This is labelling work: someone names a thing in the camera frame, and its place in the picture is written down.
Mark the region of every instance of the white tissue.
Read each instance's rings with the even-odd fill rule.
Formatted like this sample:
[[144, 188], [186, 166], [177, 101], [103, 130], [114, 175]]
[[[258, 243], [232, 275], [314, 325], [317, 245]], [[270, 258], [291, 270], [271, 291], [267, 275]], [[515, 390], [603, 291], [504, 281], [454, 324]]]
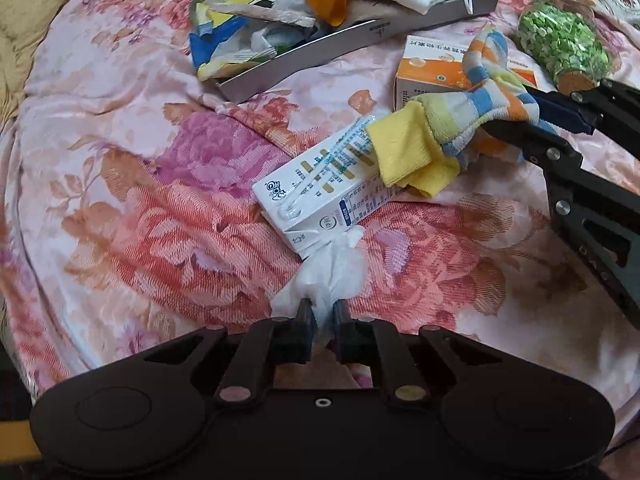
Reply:
[[356, 249], [364, 227], [356, 225], [309, 256], [271, 299], [271, 316], [295, 317], [298, 304], [309, 298], [318, 324], [318, 347], [331, 339], [331, 311], [338, 300], [354, 298], [362, 290], [367, 275], [367, 256]]

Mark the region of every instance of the silver screw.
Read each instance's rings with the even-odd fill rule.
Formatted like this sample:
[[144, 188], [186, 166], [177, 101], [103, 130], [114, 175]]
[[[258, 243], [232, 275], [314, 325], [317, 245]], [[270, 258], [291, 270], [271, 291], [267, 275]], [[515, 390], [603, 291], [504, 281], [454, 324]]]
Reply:
[[251, 390], [244, 386], [227, 386], [220, 390], [219, 397], [226, 402], [242, 402], [251, 397]]
[[400, 400], [415, 402], [416, 400], [423, 400], [427, 396], [427, 391], [414, 384], [405, 384], [396, 389], [395, 395]]
[[571, 211], [571, 206], [566, 200], [558, 200], [556, 202], [556, 211], [559, 215], [567, 216]]
[[557, 148], [549, 148], [546, 150], [546, 156], [551, 160], [558, 160], [560, 158], [560, 150]]

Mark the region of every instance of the floral fabric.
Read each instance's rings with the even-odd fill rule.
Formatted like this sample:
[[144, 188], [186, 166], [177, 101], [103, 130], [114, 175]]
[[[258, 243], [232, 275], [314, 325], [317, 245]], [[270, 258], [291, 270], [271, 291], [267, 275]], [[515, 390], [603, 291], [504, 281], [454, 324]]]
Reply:
[[[510, 35], [528, 1], [421, 34], [468, 44], [493, 22]], [[361, 114], [391, 110], [403, 38], [222, 102], [188, 58], [188, 2], [69, 1], [0, 139], [0, 286], [34, 394], [206, 323], [238, 332], [269, 316], [300, 261], [251, 184]], [[623, 61], [616, 78], [640, 86], [636, 31], [600, 24]], [[586, 169], [640, 192], [628, 153], [598, 133], [572, 142]], [[364, 222], [353, 314], [404, 332], [440, 324], [579, 378], [624, 426], [640, 406], [640, 333], [551, 232], [542, 172], [483, 158], [419, 200]]]

